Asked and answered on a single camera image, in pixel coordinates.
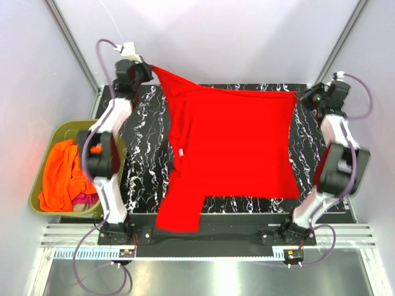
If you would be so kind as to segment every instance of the pink cloth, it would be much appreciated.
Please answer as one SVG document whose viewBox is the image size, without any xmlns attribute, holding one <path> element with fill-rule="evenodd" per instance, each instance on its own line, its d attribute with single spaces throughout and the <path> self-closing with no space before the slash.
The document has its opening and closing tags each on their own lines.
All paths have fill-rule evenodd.
<svg viewBox="0 0 395 296">
<path fill-rule="evenodd" d="M 99 201 L 99 196 L 97 193 L 94 194 L 85 194 L 80 193 L 73 199 L 73 205 L 76 204 L 95 204 Z"/>
</svg>

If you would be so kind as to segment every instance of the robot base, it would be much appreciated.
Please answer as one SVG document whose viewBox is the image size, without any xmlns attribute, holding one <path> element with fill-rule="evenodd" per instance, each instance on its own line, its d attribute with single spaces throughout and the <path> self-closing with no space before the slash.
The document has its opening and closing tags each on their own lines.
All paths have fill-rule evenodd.
<svg viewBox="0 0 395 296">
<path fill-rule="evenodd" d="M 293 212 L 294 210 L 280 227 L 260 230 L 262 245 L 317 245 L 313 230 L 302 228 L 294 223 Z"/>
<path fill-rule="evenodd" d="M 105 223 L 100 229 L 98 245 L 126 245 L 133 242 L 133 225 L 129 216 L 123 223 Z"/>
</svg>

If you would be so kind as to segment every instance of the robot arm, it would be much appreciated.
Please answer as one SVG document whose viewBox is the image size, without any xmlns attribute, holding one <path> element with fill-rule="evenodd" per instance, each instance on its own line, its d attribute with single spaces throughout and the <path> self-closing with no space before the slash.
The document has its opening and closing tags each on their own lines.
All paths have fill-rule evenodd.
<svg viewBox="0 0 395 296">
<path fill-rule="evenodd" d="M 88 131 L 78 133 L 78 145 L 83 147 L 89 134 L 96 131 L 88 143 L 86 161 L 103 207 L 104 217 L 107 217 L 101 234 L 125 241 L 131 237 L 132 227 L 118 187 L 120 159 L 115 139 L 119 129 L 137 105 L 139 86 L 152 80 L 152 68 L 135 53 L 133 43 L 117 46 L 116 50 L 125 58 L 115 64 L 116 79 L 113 87 L 116 98 L 111 100 L 100 119 Z M 100 147 L 99 153 L 91 152 L 94 147 Z"/>
<path fill-rule="evenodd" d="M 370 158 L 370 152 L 359 147 L 351 136 L 347 116 L 341 111 L 350 88 L 342 76 L 342 72 L 335 73 L 329 86 L 319 83 L 296 94 L 305 107 L 317 111 L 326 150 L 315 171 L 310 194 L 279 228 L 281 239 L 290 244 L 307 239 L 328 209 L 355 193 Z"/>
</svg>

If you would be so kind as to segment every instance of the orange cloth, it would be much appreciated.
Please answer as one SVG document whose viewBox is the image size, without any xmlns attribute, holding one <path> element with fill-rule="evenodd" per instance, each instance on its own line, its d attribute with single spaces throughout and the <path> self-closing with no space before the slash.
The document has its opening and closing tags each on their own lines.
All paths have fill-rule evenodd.
<svg viewBox="0 0 395 296">
<path fill-rule="evenodd" d="M 72 212 L 72 201 L 81 193 L 94 194 L 96 190 L 80 168 L 78 146 L 73 140 L 55 144 L 45 164 L 39 207 L 46 212 Z"/>
</svg>

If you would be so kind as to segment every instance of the red t-shirt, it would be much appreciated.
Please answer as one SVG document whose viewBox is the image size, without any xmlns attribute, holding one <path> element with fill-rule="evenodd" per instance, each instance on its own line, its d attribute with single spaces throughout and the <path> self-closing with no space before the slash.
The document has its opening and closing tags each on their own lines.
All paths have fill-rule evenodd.
<svg viewBox="0 0 395 296">
<path fill-rule="evenodd" d="M 175 156 L 158 228 L 198 231 L 207 195 L 299 197 L 288 156 L 294 92 L 214 89 L 154 72 L 167 98 Z"/>
</svg>

